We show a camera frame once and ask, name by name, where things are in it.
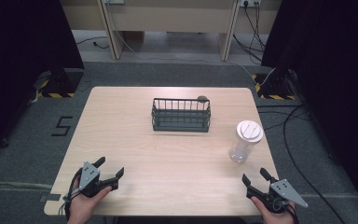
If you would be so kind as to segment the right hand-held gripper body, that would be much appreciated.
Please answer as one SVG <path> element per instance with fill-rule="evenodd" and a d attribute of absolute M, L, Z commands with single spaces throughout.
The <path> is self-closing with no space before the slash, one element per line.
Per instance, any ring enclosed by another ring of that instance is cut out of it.
<path fill-rule="evenodd" d="M 274 214 L 283 213 L 289 202 L 294 202 L 305 208 L 309 206 L 286 179 L 278 180 L 270 184 L 268 193 L 256 189 L 251 184 L 251 186 L 247 188 L 246 197 L 249 199 L 256 197 Z"/>

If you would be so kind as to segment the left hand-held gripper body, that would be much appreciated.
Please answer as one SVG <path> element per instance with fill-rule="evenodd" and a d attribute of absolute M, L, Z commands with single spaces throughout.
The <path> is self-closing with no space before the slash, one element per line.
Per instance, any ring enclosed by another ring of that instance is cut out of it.
<path fill-rule="evenodd" d="M 118 189 L 118 179 L 113 177 L 110 179 L 101 180 L 100 174 L 101 171 L 99 168 L 95 168 L 92 163 L 85 161 L 81 169 L 81 176 L 78 186 L 79 191 L 83 195 L 92 198 L 106 187 L 111 187 L 112 190 Z"/>

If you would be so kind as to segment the clear bottle with white lid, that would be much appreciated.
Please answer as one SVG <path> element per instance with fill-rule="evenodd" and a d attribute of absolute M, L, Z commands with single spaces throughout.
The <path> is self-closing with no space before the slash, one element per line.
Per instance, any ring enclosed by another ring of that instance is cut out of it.
<path fill-rule="evenodd" d="M 262 127 L 253 120 L 243 120 L 236 127 L 237 140 L 232 144 L 229 157 L 237 163 L 243 163 L 251 154 L 253 146 L 263 138 Z"/>

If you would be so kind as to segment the black wire basket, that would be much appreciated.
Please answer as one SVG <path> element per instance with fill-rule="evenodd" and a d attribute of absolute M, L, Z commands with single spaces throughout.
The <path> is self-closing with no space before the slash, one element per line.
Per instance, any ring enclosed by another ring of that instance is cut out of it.
<path fill-rule="evenodd" d="M 210 100 L 154 98 L 152 126 L 154 131 L 207 133 L 211 121 Z"/>

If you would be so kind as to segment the person's right hand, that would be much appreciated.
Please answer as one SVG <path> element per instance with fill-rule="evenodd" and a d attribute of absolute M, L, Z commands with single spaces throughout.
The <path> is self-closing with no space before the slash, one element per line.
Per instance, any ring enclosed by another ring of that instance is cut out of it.
<path fill-rule="evenodd" d="M 286 206 L 287 211 L 281 214 L 271 213 L 265 205 L 256 197 L 252 197 L 251 201 L 260 212 L 264 224 L 298 224 L 296 217 L 296 205 L 294 202 L 289 202 Z"/>

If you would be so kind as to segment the person's left hand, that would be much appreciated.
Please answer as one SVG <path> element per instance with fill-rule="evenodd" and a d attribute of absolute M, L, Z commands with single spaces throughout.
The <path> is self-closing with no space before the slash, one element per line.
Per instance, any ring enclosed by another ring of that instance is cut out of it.
<path fill-rule="evenodd" d="M 67 224 L 87 224 L 99 201 L 105 198 L 111 190 L 111 187 L 106 187 L 92 198 L 82 194 L 75 197 L 70 205 L 70 217 Z"/>

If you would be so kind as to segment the grey tape strip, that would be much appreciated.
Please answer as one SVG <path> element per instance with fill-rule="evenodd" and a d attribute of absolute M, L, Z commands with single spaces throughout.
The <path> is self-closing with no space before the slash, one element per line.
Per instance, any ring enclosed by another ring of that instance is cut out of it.
<path fill-rule="evenodd" d="M 42 194 L 39 201 L 45 203 L 47 201 L 58 201 L 61 198 L 60 194 Z"/>

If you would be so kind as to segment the yellow black striped stand base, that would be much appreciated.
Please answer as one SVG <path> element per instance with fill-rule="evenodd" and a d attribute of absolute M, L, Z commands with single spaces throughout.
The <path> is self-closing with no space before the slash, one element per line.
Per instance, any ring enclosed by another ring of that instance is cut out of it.
<path fill-rule="evenodd" d="M 289 84 L 284 81 L 282 85 L 273 86 L 266 79 L 267 74 L 254 74 L 255 91 L 259 98 L 272 100 L 295 100 L 295 95 Z"/>
<path fill-rule="evenodd" d="M 38 96 L 48 98 L 73 97 L 83 75 L 84 71 L 82 69 L 63 68 L 58 71 L 52 71 L 42 83 Z"/>

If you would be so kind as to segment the black curtain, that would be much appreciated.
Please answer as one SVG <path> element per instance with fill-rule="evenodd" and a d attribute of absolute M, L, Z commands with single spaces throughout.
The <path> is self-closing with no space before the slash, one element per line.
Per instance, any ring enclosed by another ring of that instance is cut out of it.
<path fill-rule="evenodd" d="M 60 0 L 0 0 L 0 140 L 39 75 L 82 66 Z"/>
<path fill-rule="evenodd" d="M 297 74 L 333 157 L 358 191 L 358 0 L 282 0 L 262 64 Z"/>

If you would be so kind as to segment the beige wooden desk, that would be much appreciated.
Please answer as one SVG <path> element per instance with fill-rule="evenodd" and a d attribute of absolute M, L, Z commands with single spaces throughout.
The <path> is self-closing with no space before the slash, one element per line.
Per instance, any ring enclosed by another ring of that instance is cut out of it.
<path fill-rule="evenodd" d="M 261 0 L 240 7 L 239 0 L 60 0 L 73 30 L 104 30 L 112 58 L 124 47 L 124 32 L 185 32 L 217 35 L 220 58 L 228 59 L 234 35 L 250 34 L 255 21 L 261 35 L 270 33 L 282 0 Z"/>

